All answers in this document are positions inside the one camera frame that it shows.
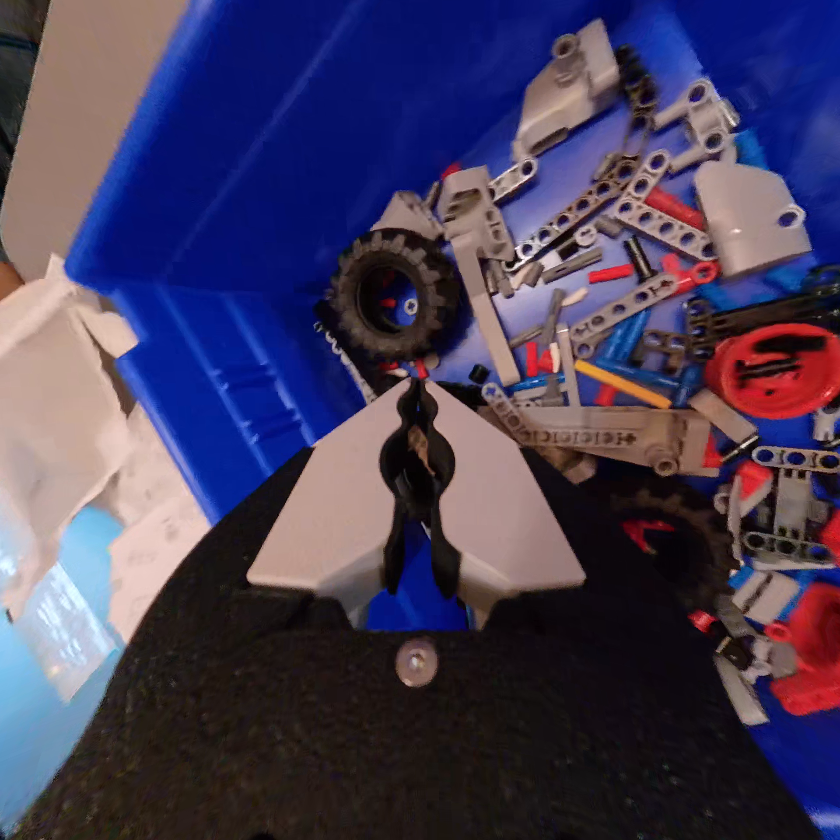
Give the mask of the white crumpled paper sheet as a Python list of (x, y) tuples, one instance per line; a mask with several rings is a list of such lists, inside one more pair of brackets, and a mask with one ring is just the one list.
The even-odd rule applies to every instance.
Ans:
[[(120, 402), (107, 363), (137, 345), (128, 323), (57, 254), (1, 316), (2, 612), (67, 704), (211, 526), (139, 400)], [(104, 619), (59, 564), (99, 503), (123, 527), (106, 548)]]

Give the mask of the blue plastic bin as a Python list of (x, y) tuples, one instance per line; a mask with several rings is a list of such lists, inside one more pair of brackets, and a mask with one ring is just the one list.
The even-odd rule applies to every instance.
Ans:
[(182, 562), (27, 838), (838, 838), (838, 710), (744, 728), (608, 507), (529, 455), (590, 593), (455, 630), (413, 536), (374, 631), (251, 594), (308, 446), (363, 400), (313, 330), (395, 190), (506, 156), (565, 28), (603, 16), (663, 98), (708, 74), (838, 262), (838, 2), (206, 2), (178, 25), (69, 257), (219, 521)]

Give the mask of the red toy wheel hub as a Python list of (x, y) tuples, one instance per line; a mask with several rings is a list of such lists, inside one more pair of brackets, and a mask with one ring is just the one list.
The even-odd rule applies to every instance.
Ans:
[(804, 716), (839, 705), (839, 589), (812, 583), (785, 623), (765, 627), (774, 642), (793, 646), (796, 671), (773, 678), (770, 690), (790, 714)]
[(770, 420), (811, 414), (838, 396), (838, 336), (803, 322), (754, 329), (720, 342), (705, 378), (739, 413)]

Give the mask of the pile of toy building parts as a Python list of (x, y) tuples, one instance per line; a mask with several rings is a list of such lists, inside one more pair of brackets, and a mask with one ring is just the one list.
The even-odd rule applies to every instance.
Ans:
[[(740, 569), (712, 612), (689, 619), (717, 643), (742, 719), (765, 716), (752, 684), (796, 671), (795, 651), (765, 627), (785, 623), (814, 582), (838, 568), (838, 396), (814, 413), (739, 413), (706, 383), (718, 344), (781, 322), (838, 336), (838, 266), (813, 266), (785, 294), (726, 308), (721, 270), (695, 192), (707, 161), (768, 170), (739, 116), (707, 77), (654, 116), (644, 154), (623, 156), (629, 108), (611, 107), (498, 177), (446, 175), (421, 198), (397, 192), (379, 228), (430, 238), (466, 279), (500, 384), (480, 364), (466, 392), (501, 430), (561, 467), (611, 460), (635, 472), (606, 482), (693, 489), (723, 516)], [(354, 347), (326, 300), (316, 307), (334, 352), (357, 353), (381, 379), (421, 357), (382, 361)]]

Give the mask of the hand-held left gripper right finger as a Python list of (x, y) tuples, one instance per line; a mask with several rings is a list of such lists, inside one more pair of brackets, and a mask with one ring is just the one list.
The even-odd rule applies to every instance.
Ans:
[(583, 585), (585, 571), (520, 446), (432, 381), (428, 432), (453, 454), (438, 503), (443, 538), (457, 553), (455, 594), (479, 626), (518, 595)]

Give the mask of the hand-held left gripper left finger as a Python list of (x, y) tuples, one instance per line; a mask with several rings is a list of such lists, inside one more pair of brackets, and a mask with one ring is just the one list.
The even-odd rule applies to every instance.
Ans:
[(357, 624), (385, 588), (384, 550), (396, 499), (380, 468), (397, 410), (419, 380), (403, 380), (320, 439), (247, 572), (260, 589), (308, 592)]

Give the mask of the grey curved toy panel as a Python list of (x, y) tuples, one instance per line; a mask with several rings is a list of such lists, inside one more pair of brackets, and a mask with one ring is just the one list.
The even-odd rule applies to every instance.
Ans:
[(611, 107), (620, 88), (619, 72), (601, 18), (556, 38), (549, 62), (524, 92), (512, 159), (540, 155)]
[(737, 279), (812, 251), (806, 213), (784, 178), (762, 168), (707, 161), (695, 192), (723, 279)]

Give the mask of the black rubber toy tyre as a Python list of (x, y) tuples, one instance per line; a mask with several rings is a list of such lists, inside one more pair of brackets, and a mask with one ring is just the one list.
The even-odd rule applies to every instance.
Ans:
[(730, 594), (730, 578), (740, 562), (725, 519), (708, 499), (687, 486), (655, 490), (648, 485), (611, 490), (608, 500), (626, 536), (688, 613), (711, 613), (718, 597)]
[(339, 257), (329, 303), (356, 347), (380, 361), (413, 361), (433, 350), (459, 309), (461, 282), (430, 238), (379, 228)]

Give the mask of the light blue sheet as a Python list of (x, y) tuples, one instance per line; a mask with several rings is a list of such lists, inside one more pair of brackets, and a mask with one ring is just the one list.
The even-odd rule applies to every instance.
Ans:
[(11, 832), (67, 759), (103, 697), (124, 642), (109, 618), (110, 544), (123, 528), (83, 508), (24, 614), (1, 619), (1, 816)]

